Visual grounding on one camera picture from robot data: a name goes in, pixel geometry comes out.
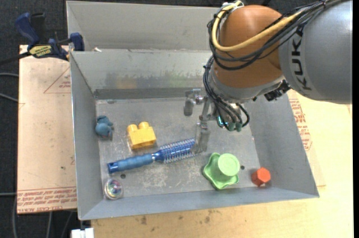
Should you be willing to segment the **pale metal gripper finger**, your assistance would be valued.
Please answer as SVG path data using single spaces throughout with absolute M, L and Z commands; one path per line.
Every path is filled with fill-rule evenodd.
M 208 120 L 203 115 L 199 116 L 199 121 L 196 124 L 195 143 L 192 147 L 193 154 L 200 154 L 207 151 L 210 130 L 208 127 Z
M 193 114 L 194 105 L 202 104 L 203 101 L 204 101 L 204 96 L 201 93 L 201 89 L 196 88 L 186 91 L 183 114 L 185 116 L 191 116 Z

